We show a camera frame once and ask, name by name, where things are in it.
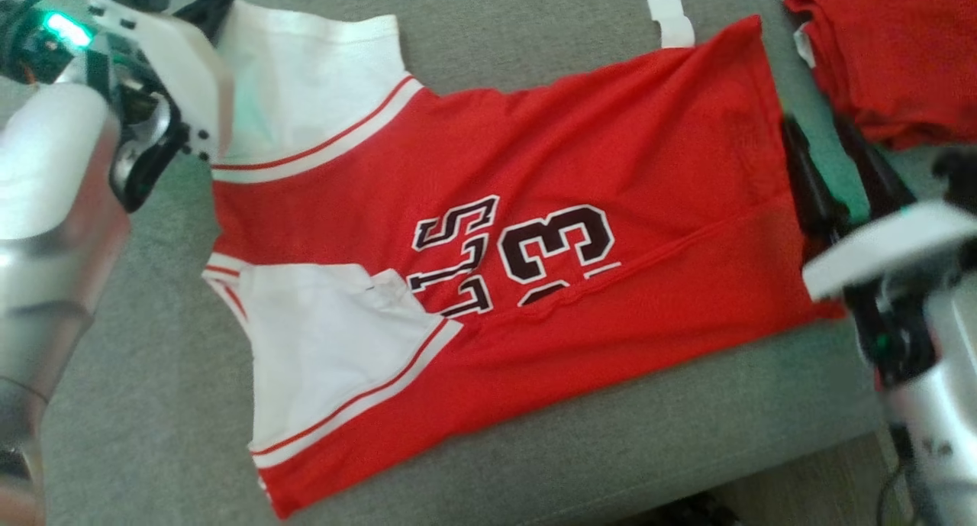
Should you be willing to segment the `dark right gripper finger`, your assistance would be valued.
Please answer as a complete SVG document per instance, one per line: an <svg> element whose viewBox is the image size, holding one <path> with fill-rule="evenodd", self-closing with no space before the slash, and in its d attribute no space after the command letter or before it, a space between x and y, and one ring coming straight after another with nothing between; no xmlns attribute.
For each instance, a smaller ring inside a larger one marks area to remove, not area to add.
<svg viewBox="0 0 977 526"><path fill-rule="evenodd" d="M869 205L869 217L883 218L917 202L917 196L906 182L850 119L835 118L835 131L845 153L857 168Z"/></svg>
<svg viewBox="0 0 977 526"><path fill-rule="evenodd" d="M811 157L808 137L795 117L782 119L782 143L793 206L802 233L816 241L840 240L847 229L847 206L828 188Z"/></svg>

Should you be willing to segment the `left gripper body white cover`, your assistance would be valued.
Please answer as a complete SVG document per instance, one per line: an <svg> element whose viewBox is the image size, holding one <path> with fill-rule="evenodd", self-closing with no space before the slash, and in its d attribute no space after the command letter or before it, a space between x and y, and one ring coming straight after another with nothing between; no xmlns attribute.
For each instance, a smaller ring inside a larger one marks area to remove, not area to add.
<svg viewBox="0 0 977 526"><path fill-rule="evenodd" d="M109 185L135 212L179 155L222 158L233 136L234 78L216 46L177 11L146 12L87 0L104 40L87 56L88 84L120 118Z"/></svg>

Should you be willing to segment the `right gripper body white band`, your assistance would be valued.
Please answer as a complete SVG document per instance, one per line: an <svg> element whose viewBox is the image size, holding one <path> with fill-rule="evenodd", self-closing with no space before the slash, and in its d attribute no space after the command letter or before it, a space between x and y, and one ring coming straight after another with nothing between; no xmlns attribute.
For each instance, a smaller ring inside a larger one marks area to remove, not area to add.
<svg viewBox="0 0 977 526"><path fill-rule="evenodd" d="M879 381L941 360L977 369L977 215L918 203L834 238L806 262L811 299L840 299Z"/></svg>

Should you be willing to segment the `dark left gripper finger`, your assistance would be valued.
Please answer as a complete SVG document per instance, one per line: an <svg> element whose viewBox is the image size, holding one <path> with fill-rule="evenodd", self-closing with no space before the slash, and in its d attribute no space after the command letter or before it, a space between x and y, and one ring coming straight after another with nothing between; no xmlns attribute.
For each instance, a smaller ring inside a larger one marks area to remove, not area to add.
<svg viewBox="0 0 977 526"><path fill-rule="evenodd" d="M177 18L198 28L210 43L217 43L234 2L235 0L194 0L179 8Z"/></svg>

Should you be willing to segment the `red white basketball jersey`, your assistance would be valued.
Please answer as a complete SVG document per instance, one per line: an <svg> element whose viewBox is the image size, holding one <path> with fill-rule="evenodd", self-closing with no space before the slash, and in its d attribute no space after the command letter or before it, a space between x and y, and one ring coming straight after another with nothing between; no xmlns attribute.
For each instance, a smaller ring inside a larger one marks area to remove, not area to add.
<svg viewBox="0 0 977 526"><path fill-rule="evenodd" d="M253 355L280 519L461 434L839 318L801 279L754 15L515 92L441 95L394 15L237 1L206 282Z"/></svg>

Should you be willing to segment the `folded red garment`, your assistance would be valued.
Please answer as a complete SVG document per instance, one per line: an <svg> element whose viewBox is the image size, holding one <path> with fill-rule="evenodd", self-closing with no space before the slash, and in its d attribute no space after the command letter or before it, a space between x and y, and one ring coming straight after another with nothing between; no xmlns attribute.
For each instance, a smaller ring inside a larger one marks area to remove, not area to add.
<svg viewBox="0 0 977 526"><path fill-rule="evenodd" d="M834 111L890 150L977 144L977 0L782 0Z"/></svg>

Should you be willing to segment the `white cloth strip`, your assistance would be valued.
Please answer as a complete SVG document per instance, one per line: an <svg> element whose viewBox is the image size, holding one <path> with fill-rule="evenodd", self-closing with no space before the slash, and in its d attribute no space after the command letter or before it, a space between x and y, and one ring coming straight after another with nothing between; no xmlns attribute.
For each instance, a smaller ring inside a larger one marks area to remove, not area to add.
<svg viewBox="0 0 977 526"><path fill-rule="evenodd" d="M663 49L692 48L695 30L684 11L682 0L646 0L650 18L659 25Z"/></svg>

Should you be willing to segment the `grey fabric sofa seat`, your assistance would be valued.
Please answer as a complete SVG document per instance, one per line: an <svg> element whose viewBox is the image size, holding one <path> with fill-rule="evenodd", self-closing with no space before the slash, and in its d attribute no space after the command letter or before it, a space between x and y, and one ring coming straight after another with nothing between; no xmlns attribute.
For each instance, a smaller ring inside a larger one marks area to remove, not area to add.
<svg viewBox="0 0 977 526"><path fill-rule="evenodd" d="M247 1L394 14L408 69L438 92L520 90L660 42L646 0ZM179 158L45 412L47 526L636 524L705 490L747 524L875 526L895 453L841 321L447 441L282 523L247 452L249 344L200 276L216 233L206 166Z"/></svg>

